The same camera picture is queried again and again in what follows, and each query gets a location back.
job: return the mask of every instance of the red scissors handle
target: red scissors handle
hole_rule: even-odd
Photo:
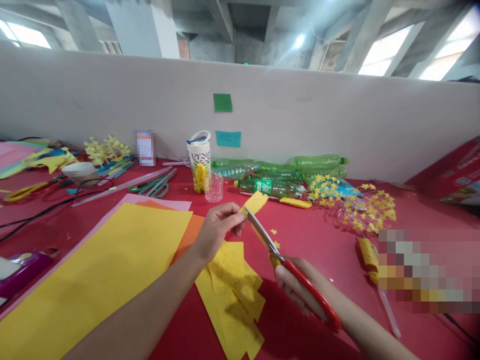
[[[310,280],[308,280],[307,277],[299,269],[297,269],[297,267],[290,260],[286,259],[285,262],[282,263],[282,265],[286,269],[288,269],[288,271],[290,271],[293,276],[297,278],[300,284],[302,284],[310,294],[312,294],[315,300],[320,304],[323,311],[325,311],[325,314],[328,318],[326,325],[331,328],[335,333],[338,333],[342,328],[342,323],[340,322],[339,316],[330,306],[327,299],[324,298],[320,291],[317,290],[317,288],[310,282]],[[319,321],[325,323],[325,321],[314,311],[312,311],[312,313],[313,316],[316,317]]]

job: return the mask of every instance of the scissors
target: scissors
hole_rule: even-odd
[[[167,175],[159,176],[153,180],[143,182],[137,186],[130,186],[128,189],[131,192],[138,193],[138,195],[151,196],[155,199],[160,199],[169,191],[168,181],[177,173],[177,169],[173,169]]]
[[[335,333],[338,333],[339,330],[342,328],[342,324],[340,322],[340,318],[338,317],[332,306],[328,303],[328,301],[324,298],[320,291],[318,291],[317,288],[310,282],[310,280],[307,279],[307,277],[293,264],[293,262],[291,262],[289,259],[285,259],[282,255],[280,255],[280,252],[270,238],[269,234],[265,231],[262,224],[257,220],[255,215],[248,208],[245,207],[245,210],[248,213],[248,221],[250,221],[253,228],[261,236],[263,244],[266,246],[268,252],[270,253],[268,257],[272,265],[274,267],[276,267],[277,265],[283,265],[288,271],[293,274],[293,276],[296,277],[300,284],[302,284],[305,289],[307,289],[308,292],[314,297],[314,299],[320,304],[328,320],[318,316],[314,311],[312,311],[313,316],[321,323],[326,324]]]
[[[9,203],[14,203],[17,202],[23,198],[26,198],[27,196],[37,193],[37,194],[43,194],[46,193],[52,189],[52,185],[60,182],[63,178],[65,178],[65,174],[61,174],[59,176],[54,177],[48,182],[39,182],[24,188],[21,188],[20,190],[14,191],[9,193],[7,196],[3,198],[3,201],[9,202]],[[61,187],[62,185],[66,185],[66,182],[60,183],[58,187]]]

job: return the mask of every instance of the pink paper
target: pink paper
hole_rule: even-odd
[[[0,321],[6,317],[13,309],[15,309],[28,295],[32,293],[46,278],[48,278],[57,268],[62,265],[74,252],[76,252],[80,247],[85,244],[96,232],[100,230],[100,228],[112,217],[113,214],[119,209],[120,206],[124,203],[129,204],[136,204],[142,203],[145,201],[153,201],[157,204],[172,208],[178,211],[188,211],[190,209],[190,205],[192,205],[191,201],[172,201],[172,200],[162,200],[156,199],[154,197],[149,196],[141,196],[135,194],[127,194],[125,195],[117,205],[115,205],[109,212],[106,213],[104,217],[95,225],[95,227],[67,254],[61,259],[54,267],[50,269],[41,279],[39,279],[31,288],[29,288],[22,296],[20,296],[17,300],[15,300],[2,314],[0,314]]]
[[[0,170],[18,163],[42,148],[43,146],[28,146],[13,141],[0,142]]]

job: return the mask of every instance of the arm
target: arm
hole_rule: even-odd
[[[240,236],[245,215],[231,202],[212,208],[190,249],[140,294],[107,317],[64,357],[147,359],[202,269],[215,257],[225,234]]]
[[[418,359],[365,311],[340,292],[308,261],[300,258],[291,258],[290,260],[326,298],[340,317],[345,332],[367,359]],[[323,314],[322,308],[314,297],[282,265],[276,267],[275,277],[278,286],[284,289],[288,297],[300,307],[305,315],[309,316],[311,311],[315,311],[319,315]]]

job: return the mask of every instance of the green sticky note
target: green sticky note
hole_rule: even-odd
[[[213,94],[213,102],[215,104],[215,112],[231,113],[232,97],[230,94]]]
[[[239,148],[242,142],[242,132],[228,132],[228,131],[215,131],[216,144],[218,146],[228,146],[231,148]]]

